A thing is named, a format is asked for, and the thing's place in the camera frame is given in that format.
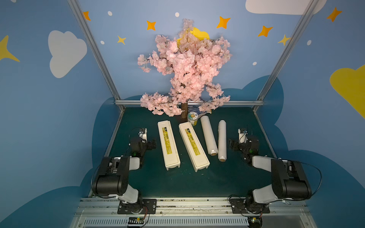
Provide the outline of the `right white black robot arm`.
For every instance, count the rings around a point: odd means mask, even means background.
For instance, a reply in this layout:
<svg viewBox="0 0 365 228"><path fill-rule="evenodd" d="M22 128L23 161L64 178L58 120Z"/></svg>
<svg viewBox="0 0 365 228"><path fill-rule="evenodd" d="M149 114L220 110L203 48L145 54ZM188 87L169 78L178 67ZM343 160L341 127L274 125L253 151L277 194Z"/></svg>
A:
<svg viewBox="0 0 365 228"><path fill-rule="evenodd" d="M241 152L243 160L251 167L271 174L271 184L248 192L248 204L266 205L279 200L301 201L312 197L314 192L307 179L302 163L259 155L259 141L242 136L229 140L229 147Z"/></svg>

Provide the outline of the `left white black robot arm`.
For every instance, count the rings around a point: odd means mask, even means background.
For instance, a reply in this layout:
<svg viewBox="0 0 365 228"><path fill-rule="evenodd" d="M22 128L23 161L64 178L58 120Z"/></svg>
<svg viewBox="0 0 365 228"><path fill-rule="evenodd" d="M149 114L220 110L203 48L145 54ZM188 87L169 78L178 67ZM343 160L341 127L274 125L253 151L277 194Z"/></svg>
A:
<svg viewBox="0 0 365 228"><path fill-rule="evenodd" d="M93 175L91 190L100 198L115 197L123 204L142 205L140 192L129 184L129 173L141 169L147 151L156 148L156 140L135 137L130 142L130 156L104 157Z"/></svg>

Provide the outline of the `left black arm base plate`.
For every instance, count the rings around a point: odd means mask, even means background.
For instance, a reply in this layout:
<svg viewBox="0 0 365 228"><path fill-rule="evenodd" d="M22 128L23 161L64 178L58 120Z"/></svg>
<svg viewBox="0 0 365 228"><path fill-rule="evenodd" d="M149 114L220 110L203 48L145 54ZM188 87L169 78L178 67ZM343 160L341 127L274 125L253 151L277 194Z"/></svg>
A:
<svg viewBox="0 0 365 228"><path fill-rule="evenodd" d="M157 207L157 199L139 199L137 203L120 202L117 214L155 214Z"/></svg>

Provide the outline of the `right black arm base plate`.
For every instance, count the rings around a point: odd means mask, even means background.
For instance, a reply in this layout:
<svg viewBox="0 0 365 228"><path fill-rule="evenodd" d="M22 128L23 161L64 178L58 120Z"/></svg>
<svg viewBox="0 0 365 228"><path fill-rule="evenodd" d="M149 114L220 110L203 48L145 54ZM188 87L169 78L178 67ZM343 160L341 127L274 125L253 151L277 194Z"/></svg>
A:
<svg viewBox="0 0 365 228"><path fill-rule="evenodd" d="M268 204L256 203L251 198L229 197L228 202L231 205L233 214L269 214Z"/></svg>

